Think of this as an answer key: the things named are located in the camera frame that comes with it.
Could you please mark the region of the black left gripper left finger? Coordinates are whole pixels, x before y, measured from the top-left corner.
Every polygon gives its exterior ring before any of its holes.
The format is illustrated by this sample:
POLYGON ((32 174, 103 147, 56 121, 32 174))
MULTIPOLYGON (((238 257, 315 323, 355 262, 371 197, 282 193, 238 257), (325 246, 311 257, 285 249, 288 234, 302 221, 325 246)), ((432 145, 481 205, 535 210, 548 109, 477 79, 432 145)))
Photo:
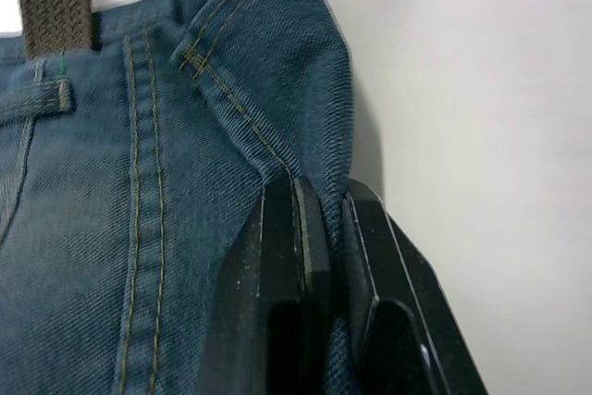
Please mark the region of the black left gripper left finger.
POLYGON ((307 178, 264 188, 219 270, 200 393, 322 393, 331 285, 326 240, 307 178))

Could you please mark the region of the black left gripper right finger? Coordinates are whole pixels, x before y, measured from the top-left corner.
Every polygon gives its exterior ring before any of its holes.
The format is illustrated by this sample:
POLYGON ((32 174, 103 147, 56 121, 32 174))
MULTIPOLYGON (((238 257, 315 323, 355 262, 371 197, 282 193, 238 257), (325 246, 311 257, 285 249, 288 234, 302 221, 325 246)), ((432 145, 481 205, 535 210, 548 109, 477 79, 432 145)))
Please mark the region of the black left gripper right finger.
POLYGON ((484 394, 431 264, 367 185, 342 201, 351 357, 364 394, 484 394))

